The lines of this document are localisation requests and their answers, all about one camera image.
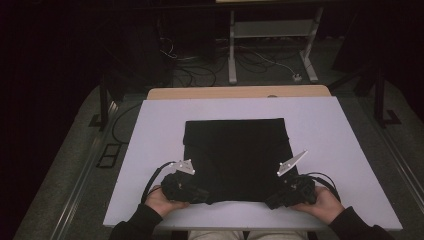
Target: pants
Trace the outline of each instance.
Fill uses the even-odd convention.
[[[241,231],[190,231],[188,240],[243,240]],[[251,231],[247,240],[308,240],[304,231]]]

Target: floor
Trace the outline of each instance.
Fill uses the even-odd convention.
[[[261,39],[240,41],[236,48],[239,86],[310,84],[300,62],[298,50],[304,39]],[[319,84],[329,85],[344,73],[331,70],[341,39],[317,40],[311,61]],[[197,57],[180,56],[170,87],[228,86],[225,40],[217,41],[217,60],[204,62]],[[294,83],[286,67],[264,62],[273,59],[300,73]],[[424,182],[424,127],[410,110],[402,94],[386,84],[385,108],[393,110],[402,124],[382,129],[373,119],[373,92],[366,97],[353,93],[356,79],[332,92],[346,117],[377,179],[403,226],[391,232],[396,239],[420,239],[424,235],[422,188]],[[106,144],[129,141],[140,103],[146,96],[128,94],[122,102],[112,103],[110,122],[103,132],[90,127],[99,114],[98,88],[87,97],[75,118],[43,185],[28,211],[15,239],[107,239],[111,228],[102,225],[126,144],[113,168],[96,168]],[[169,239],[169,232],[155,233],[156,239]],[[331,231],[318,232],[319,239],[337,239]]]

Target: black cable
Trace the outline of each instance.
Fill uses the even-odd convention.
[[[223,54],[223,55],[219,56],[218,59],[221,58],[221,57],[225,57],[225,56],[228,56],[228,55],[227,54]],[[225,60],[222,62],[222,65],[218,68],[218,70],[215,71],[215,74],[221,72],[222,69],[224,69],[224,67],[225,67],[225,65],[227,63],[228,63],[228,58],[225,58]]]
[[[158,190],[158,189],[161,189],[162,188],[162,186],[159,186],[159,187],[157,187],[157,188],[155,188],[155,189],[152,189],[148,194],[147,194],[147,197],[149,197],[150,196],[150,194],[152,194],[153,192],[155,192],[156,190]]]
[[[337,200],[339,200],[339,202],[341,202],[341,199],[340,199],[340,196],[339,196],[339,193],[338,193],[338,191],[337,191],[337,189],[335,188],[335,187],[333,187],[333,186],[331,186],[331,184],[329,184],[327,181],[325,181],[324,179],[322,179],[322,178],[319,178],[319,177],[312,177],[312,176],[310,176],[313,180],[315,180],[315,181],[317,181],[317,182],[319,182],[319,183],[321,183],[322,185],[324,185],[326,188],[328,188],[329,190],[330,190],[330,192],[334,195],[334,197],[336,197],[336,199]]]
[[[185,76],[190,77],[190,81],[187,84],[185,84],[183,82],[183,80],[181,79],[181,77],[185,77]],[[191,76],[191,75],[184,75],[184,76],[182,76],[182,75],[174,75],[174,78],[176,78],[180,82],[180,84],[181,84],[182,87],[191,87],[191,82],[193,82],[193,76]]]
[[[187,84],[187,85],[185,85],[185,86],[184,86],[184,83],[181,81],[181,78],[179,78],[179,77],[181,77],[181,76],[178,76],[178,75],[174,75],[174,76],[175,76],[175,77],[177,77],[177,79],[180,81],[180,83],[181,83],[181,85],[182,85],[183,87],[191,87],[191,84],[192,84],[192,82],[194,81],[194,76],[193,76],[191,73],[187,72],[185,69],[182,69],[182,68],[176,68],[175,70],[176,70],[176,71],[182,71],[182,72],[187,73],[187,75],[186,75],[186,76],[189,76],[189,77],[190,77],[190,81],[189,81],[189,82],[188,82],[188,84]]]
[[[242,67],[244,70],[246,70],[248,72],[251,72],[251,73],[265,73],[266,71],[268,71],[268,68],[266,68],[264,66],[256,66],[256,65],[253,65],[253,66],[263,68],[264,70],[254,71],[252,69],[249,69],[245,65],[243,65],[243,64],[248,64],[248,63],[245,63],[245,62],[241,61],[238,57],[235,58],[235,61],[236,61],[236,63],[239,64],[240,67]]]
[[[198,85],[197,84],[197,81],[196,81],[196,78],[194,78],[194,86],[196,86],[196,87],[213,87],[215,85],[215,82],[216,82],[216,79],[217,78],[216,78],[215,72],[213,72],[212,70],[210,70],[208,68],[204,68],[204,67],[188,67],[188,68],[196,68],[196,69],[201,69],[201,70],[205,70],[205,71],[208,71],[209,72],[209,73],[198,73],[198,72],[195,72],[195,71],[190,71],[190,70],[184,69],[186,72],[188,72],[188,73],[190,73],[192,75],[198,75],[198,76],[210,76],[210,75],[212,75],[213,76],[212,84],[207,85],[207,86],[200,86],[200,85]]]
[[[251,58],[249,58],[248,57],[248,54],[241,54],[239,57],[237,57],[237,58],[240,58],[240,59],[243,59],[242,61],[244,61],[245,63],[247,63],[247,64],[250,64],[250,65],[254,65],[254,66],[261,66],[261,67],[264,67],[264,68],[266,68],[266,69],[268,69],[268,68],[270,68],[270,67],[272,67],[272,66],[274,66],[274,64],[272,64],[272,63],[269,63],[269,62],[266,62],[265,60],[259,60],[259,61],[254,61],[253,59],[251,59]]]
[[[147,183],[146,187],[144,188],[143,196],[141,197],[141,203],[146,202],[147,196],[149,196],[149,190],[152,187],[152,184],[155,181],[156,177],[159,175],[162,169],[164,169],[166,166],[168,166],[171,163],[175,163],[175,162],[167,162],[156,169],[156,171],[153,173],[152,177],[150,178],[149,182]]]
[[[267,63],[267,61],[260,58],[258,55],[254,54],[253,51],[248,51],[247,48],[237,47],[237,49],[242,52],[242,54],[238,54],[238,55],[240,55],[240,57],[243,57],[246,60],[246,63],[252,64],[252,65],[261,65],[263,63]],[[248,55],[253,55],[255,58],[259,58],[259,60],[253,60],[247,57]]]
[[[333,182],[333,179],[331,179],[329,176],[325,175],[324,173],[319,173],[319,172],[311,172],[311,173],[308,173],[308,174],[306,174],[306,175],[310,176],[310,175],[313,175],[313,174],[315,174],[315,175],[321,175],[321,176],[326,177],[326,178],[327,178],[328,180],[330,180],[330,182],[333,184],[334,189],[336,189],[336,190],[337,190],[337,188],[336,188],[336,184]]]
[[[121,117],[122,117],[122,116],[124,116],[125,114],[127,114],[129,111],[131,111],[131,110],[135,109],[136,107],[141,106],[141,104],[142,104],[142,103],[138,103],[138,104],[136,104],[135,106],[132,106],[132,107],[130,107],[129,109],[127,109],[125,112],[123,112],[121,115],[119,115],[119,117],[118,117],[118,118],[115,120],[115,122],[113,123],[113,126],[112,126],[112,137],[113,137],[113,139],[115,139],[115,141],[117,141],[118,143],[120,143],[120,144],[129,144],[129,142],[121,141],[121,140],[119,140],[119,139],[116,137],[116,135],[115,135],[115,127],[116,127],[116,123],[119,121],[119,119],[121,119]]]
[[[241,46],[241,45],[240,46],[237,46],[237,48],[239,50],[241,50],[241,51],[245,50],[244,52],[250,53],[251,55],[258,57],[257,54],[259,54],[259,52],[261,51],[261,49],[259,49],[259,47],[256,46],[256,45],[254,47],[255,47],[256,51],[250,50],[249,48],[247,48],[245,46]],[[296,53],[294,53],[292,55],[278,58],[278,55],[280,54],[280,52],[282,52],[282,49],[283,49],[283,47],[281,46],[280,47],[280,50],[277,50],[276,53],[273,54],[272,56],[266,56],[263,53],[260,53],[260,55],[263,56],[264,58],[268,59],[268,60],[271,60],[271,62],[274,62],[274,63],[271,63],[272,64],[271,66],[275,66],[275,65],[277,65],[278,61],[287,60],[287,59],[293,58],[293,57],[299,55],[299,52],[300,52],[300,50],[297,50]],[[260,59],[261,59],[261,61],[258,62],[258,63],[270,63],[268,61],[263,60],[262,58],[260,58]]]
[[[220,59],[222,57],[228,57],[228,54],[227,53],[221,54],[221,55],[217,56],[215,59],[218,60],[218,59]],[[209,65],[212,65],[212,64],[214,64],[214,63],[211,63],[208,60],[204,60],[203,61],[202,59],[200,59],[200,60],[199,59],[197,59],[197,60],[193,59],[193,61],[186,60],[186,61],[179,61],[179,62],[177,62],[177,66],[178,67],[182,67],[182,68],[188,68],[188,67],[206,67],[206,66],[209,66]]]

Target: person's left hand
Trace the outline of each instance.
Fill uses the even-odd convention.
[[[183,209],[190,205],[188,202],[169,201],[158,185],[152,188],[145,204],[155,210],[162,218],[174,210]]]

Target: table leg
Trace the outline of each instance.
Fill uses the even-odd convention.
[[[234,11],[231,11],[230,19],[230,56],[228,57],[228,74],[230,85],[237,84],[236,62],[234,59]]]
[[[321,19],[323,10],[324,10],[324,8],[320,7],[320,8],[318,8],[317,12],[315,13],[315,18],[314,18],[314,21],[311,25],[311,30],[310,30],[309,36],[308,36],[308,42],[306,44],[305,49],[300,51],[300,57],[302,58],[303,66],[305,67],[306,73],[309,76],[309,80],[312,83],[318,82],[318,77],[315,73],[315,70],[314,70],[314,67],[312,66],[311,61],[309,60],[309,53],[312,50],[312,44],[315,40],[315,36],[316,36],[317,30],[318,30],[318,27],[319,27],[319,21]]]

